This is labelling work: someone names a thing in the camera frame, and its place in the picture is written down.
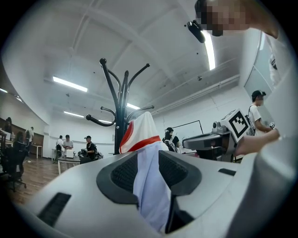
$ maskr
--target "office chair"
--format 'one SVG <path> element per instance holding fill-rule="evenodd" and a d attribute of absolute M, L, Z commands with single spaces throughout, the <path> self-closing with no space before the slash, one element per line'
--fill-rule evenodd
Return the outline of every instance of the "office chair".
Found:
<path fill-rule="evenodd" d="M 22 182 L 22 174 L 24 173 L 23 162 L 27 154 L 26 144 L 16 142 L 12 148 L 7 148 L 4 158 L 1 160 L 3 171 L 8 174 L 8 179 L 4 182 L 13 183 L 13 192 L 15 192 L 15 183 L 27 185 Z"/>

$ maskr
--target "ceiling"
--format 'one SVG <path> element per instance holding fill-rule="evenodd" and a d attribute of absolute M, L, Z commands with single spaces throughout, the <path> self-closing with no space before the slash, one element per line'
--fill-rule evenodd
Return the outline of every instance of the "ceiling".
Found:
<path fill-rule="evenodd" d="M 195 0 L 61 0 L 48 9 L 40 79 L 48 105 L 56 111 L 90 113 L 110 119 L 100 107 L 114 109 L 99 64 L 120 81 L 147 63 L 150 67 L 132 84 L 129 103 L 155 109 L 239 74 L 242 35 L 212 37 L 216 68 L 209 70 L 204 44 L 184 25 L 194 19 Z M 53 76 L 88 88 L 80 92 L 53 82 Z"/>

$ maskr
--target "white wall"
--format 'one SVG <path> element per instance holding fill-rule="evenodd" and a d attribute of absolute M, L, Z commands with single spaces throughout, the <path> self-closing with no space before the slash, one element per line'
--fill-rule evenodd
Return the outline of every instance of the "white wall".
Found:
<path fill-rule="evenodd" d="M 243 87 L 229 85 L 174 110 L 155 115 L 153 119 L 161 138 L 164 137 L 164 130 L 167 127 L 175 127 L 196 120 L 201 121 L 203 132 L 209 133 L 213 122 L 238 108 L 247 114 L 250 104 L 251 99 Z"/>
<path fill-rule="evenodd" d="M 257 29 L 251 28 L 244 33 L 244 42 L 239 63 L 239 86 L 241 87 L 244 87 L 255 63 L 260 37 L 261 31 Z"/>
<path fill-rule="evenodd" d="M 44 59 L 42 56 L 45 31 L 51 20 L 47 5 L 30 11 L 12 31 L 2 48 L 3 66 L 22 100 L 47 124 L 50 111 L 45 107 L 43 83 Z"/>
<path fill-rule="evenodd" d="M 91 136 L 92 142 L 96 144 L 97 149 L 105 157 L 111 156 L 109 153 L 114 153 L 112 135 L 115 134 L 115 126 L 103 127 L 87 121 L 85 118 L 78 118 L 64 113 L 55 113 L 51 118 L 48 134 L 48 149 L 44 145 L 44 157 L 51 157 L 56 140 L 60 135 L 65 139 L 65 135 L 67 134 L 70 135 L 70 139 L 74 143 L 74 151 L 76 153 L 86 148 L 86 140 L 84 138 L 88 135 Z"/>
<path fill-rule="evenodd" d="M 34 127 L 34 132 L 43 135 L 46 123 L 34 114 L 30 108 L 19 102 L 14 96 L 0 92 L 0 117 L 11 117 L 12 123 L 23 129 Z"/>

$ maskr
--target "wooden floor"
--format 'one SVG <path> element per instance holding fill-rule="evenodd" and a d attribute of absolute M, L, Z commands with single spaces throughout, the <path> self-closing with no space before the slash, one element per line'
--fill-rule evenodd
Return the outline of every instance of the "wooden floor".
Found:
<path fill-rule="evenodd" d="M 23 166 L 24 173 L 22 180 L 27 185 L 27 188 L 24 188 L 24 185 L 16 183 L 15 192 L 13 192 L 9 189 L 12 187 L 12 183 L 6 184 L 9 197 L 13 202 L 18 204 L 25 204 L 36 192 L 59 175 L 57 164 L 53 164 L 51 159 L 36 159 L 36 155 L 26 157 Z M 61 164 L 61 172 L 65 170 L 65 164 Z"/>

